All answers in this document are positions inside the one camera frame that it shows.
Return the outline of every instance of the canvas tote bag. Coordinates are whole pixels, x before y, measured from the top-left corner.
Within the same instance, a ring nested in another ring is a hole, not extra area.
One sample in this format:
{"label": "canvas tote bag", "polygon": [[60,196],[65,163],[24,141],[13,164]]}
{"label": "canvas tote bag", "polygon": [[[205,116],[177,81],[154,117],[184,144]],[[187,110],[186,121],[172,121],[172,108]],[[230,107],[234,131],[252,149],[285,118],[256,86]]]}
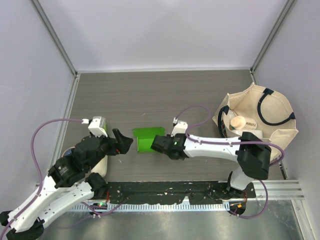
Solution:
{"label": "canvas tote bag", "polygon": [[[297,135],[296,117],[288,99],[277,91],[252,83],[243,92],[227,94],[212,118],[222,138],[238,137],[230,130],[229,109],[237,116],[255,119],[257,130],[262,130],[264,142],[285,149]],[[271,148],[270,160],[280,156],[280,151]]]}

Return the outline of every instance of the white wall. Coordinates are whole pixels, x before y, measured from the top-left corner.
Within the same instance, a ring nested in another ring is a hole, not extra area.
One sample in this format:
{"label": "white wall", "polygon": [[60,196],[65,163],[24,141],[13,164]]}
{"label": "white wall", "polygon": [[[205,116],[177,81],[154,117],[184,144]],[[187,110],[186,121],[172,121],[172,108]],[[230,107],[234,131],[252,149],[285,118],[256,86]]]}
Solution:
{"label": "white wall", "polygon": [[320,237],[320,1],[298,0],[257,69],[259,84],[286,95],[300,131],[286,149]]}
{"label": "white wall", "polygon": [[[0,212],[16,208],[35,189],[32,134],[63,116],[72,79],[31,3],[0,0]],[[53,123],[36,138],[43,173],[57,133]]]}
{"label": "white wall", "polygon": [[80,71],[249,68],[286,0],[40,0]]}

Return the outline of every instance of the black strap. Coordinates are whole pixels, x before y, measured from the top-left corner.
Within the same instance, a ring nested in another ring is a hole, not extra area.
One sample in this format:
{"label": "black strap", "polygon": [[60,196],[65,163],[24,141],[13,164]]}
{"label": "black strap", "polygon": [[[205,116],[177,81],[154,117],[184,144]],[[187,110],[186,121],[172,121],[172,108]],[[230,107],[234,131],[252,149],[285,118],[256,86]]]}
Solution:
{"label": "black strap", "polygon": [[281,121],[281,122],[270,123],[270,122],[268,122],[268,121],[265,120],[265,118],[262,116],[262,113],[261,113],[261,104],[262,104],[263,100],[266,98],[267,95],[271,95],[271,94],[273,94],[274,92],[275,92],[275,91],[273,91],[273,90],[271,90],[271,89],[269,89],[269,88],[266,88],[266,89],[263,91],[263,93],[264,93],[263,96],[260,98],[260,100],[259,100],[259,102],[258,102],[258,109],[257,109],[257,110],[258,110],[258,114],[259,114],[259,117],[260,117],[261,121],[262,121],[264,124],[267,124],[267,125],[269,125],[269,126],[279,126],[279,125],[285,124],[286,122],[289,122],[291,119],[296,119],[295,114],[292,112],[287,119],[285,119],[285,120],[283,120],[283,121]]}
{"label": "black strap", "polygon": [[219,111],[219,114],[218,114],[218,129],[219,129],[219,133],[220,133],[220,136],[222,138],[225,138],[226,136],[224,135],[223,131],[222,131],[222,113],[225,113],[225,114],[228,114],[229,112],[229,106],[226,105],[226,106],[223,106],[220,111]]}

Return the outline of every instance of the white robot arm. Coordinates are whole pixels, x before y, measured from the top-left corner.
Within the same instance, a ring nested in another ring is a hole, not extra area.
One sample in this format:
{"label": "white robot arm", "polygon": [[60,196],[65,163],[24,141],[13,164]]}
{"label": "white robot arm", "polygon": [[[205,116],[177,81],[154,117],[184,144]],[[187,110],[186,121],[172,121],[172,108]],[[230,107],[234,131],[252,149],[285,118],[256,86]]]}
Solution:
{"label": "white robot arm", "polygon": [[45,228],[74,205],[93,197],[101,198],[106,193],[107,183],[96,172],[77,186],[74,184],[84,179],[105,156],[126,154],[133,139],[123,136],[118,129],[112,130],[115,138],[109,137],[104,117],[96,116],[87,123],[90,136],[76,144],[71,154],[55,162],[42,182],[40,194],[37,195],[37,188],[19,207],[0,213],[3,226],[12,222],[6,235],[9,240],[36,240]]}
{"label": "white robot arm", "polygon": [[173,125],[171,134],[167,136],[157,135],[154,138],[151,146],[153,150],[166,154],[173,160],[213,157],[239,163],[240,166],[229,175],[229,191],[244,191],[253,179],[268,179],[270,147],[256,144],[235,144],[261,141],[252,133],[244,132],[242,137],[231,138],[209,138],[195,135],[187,137],[188,124],[186,122],[174,119]]}

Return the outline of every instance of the white container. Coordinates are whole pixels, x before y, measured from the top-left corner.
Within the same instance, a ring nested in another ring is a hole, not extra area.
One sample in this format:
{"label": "white container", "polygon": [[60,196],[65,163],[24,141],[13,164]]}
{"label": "white container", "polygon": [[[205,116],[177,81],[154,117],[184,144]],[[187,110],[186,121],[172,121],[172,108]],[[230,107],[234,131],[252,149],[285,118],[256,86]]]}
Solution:
{"label": "white container", "polygon": [[256,137],[258,137],[258,138],[260,138],[260,139],[263,138],[263,133],[262,133],[261,130],[252,130],[252,129],[237,130],[237,129],[235,129],[235,130],[232,130],[232,132],[234,132],[235,134],[238,134],[239,136],[242,136],[242,133],[243,133],[243,132],[250,132],[250,133],[254,134]]}
{"label": "white container", "polygon": [[229,115],[230,120],[237,116],[237,114],[234,111],[232,111],[231,109],[229,109],[228,115]]}
{"label": "white container", "polygon": [[255,130],[257,122],[253,118],[236,116],[231,119],[230,125],[236,130]]}

